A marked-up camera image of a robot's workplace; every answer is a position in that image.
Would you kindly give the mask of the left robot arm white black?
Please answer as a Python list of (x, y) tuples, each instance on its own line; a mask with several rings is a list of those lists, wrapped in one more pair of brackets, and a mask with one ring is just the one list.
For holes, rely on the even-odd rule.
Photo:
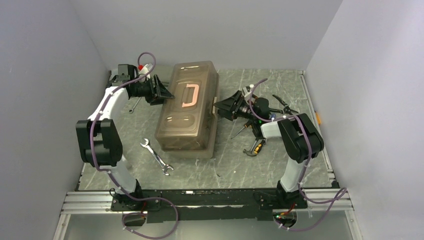
[(127, 168), (128, 161), (114, 118), (131, 98), (144, 98), (151, 106), (174, 98), (159, 77), (151, 73), (154, 67), (152, 63), (120, 64), (116, 75), (107, 81), (96, 110), (75, 125), (82, 161), (107, 174), (116, 186), (116, 194), (124, 196), (123, 202), (131, 210), (143, 205), (144, 196), (139, 181)]

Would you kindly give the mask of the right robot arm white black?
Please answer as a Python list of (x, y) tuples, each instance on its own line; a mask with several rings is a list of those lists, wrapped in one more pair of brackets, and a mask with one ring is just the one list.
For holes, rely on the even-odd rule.
[(232, 96), (215, 102), (217, 113), (230, 121), (247, 119), (245, 128), (251, 128), (255, 136), (252, 147), (243, 152), (257, 156), (270, 138), (280, 138), (289, 156), (285, 171), (277, 183), (276, 203), (287, 208), (300, 193), (301, 183), (311, 159), (324, 149), (324, 141), (307, 114), (286, 116), (276, 119), (281, 109), (271, 108), (269, 100), (254, 94), (246, 96), (238, 90)]

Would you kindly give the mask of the translucent brown tool box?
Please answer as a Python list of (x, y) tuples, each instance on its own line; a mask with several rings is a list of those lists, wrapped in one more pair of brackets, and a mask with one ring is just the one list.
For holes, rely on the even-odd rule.
[(173, 67), (155, 139), (165, 153), (178, 158), (210, 159), (217, 135), (219, 74), (210, 61), (179, 63)]

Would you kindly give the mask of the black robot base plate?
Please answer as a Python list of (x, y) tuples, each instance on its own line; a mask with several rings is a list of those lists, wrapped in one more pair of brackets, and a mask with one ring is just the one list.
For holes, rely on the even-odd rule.
[(304, 210), (307, 202), (299, 194), (277, 188), (228, 188), (197, 190), (143, 190), (144, 201), (112, 194), (113, 213), (144, 213), (148, 223), (256, 219), (271, 221), (280, 212)]

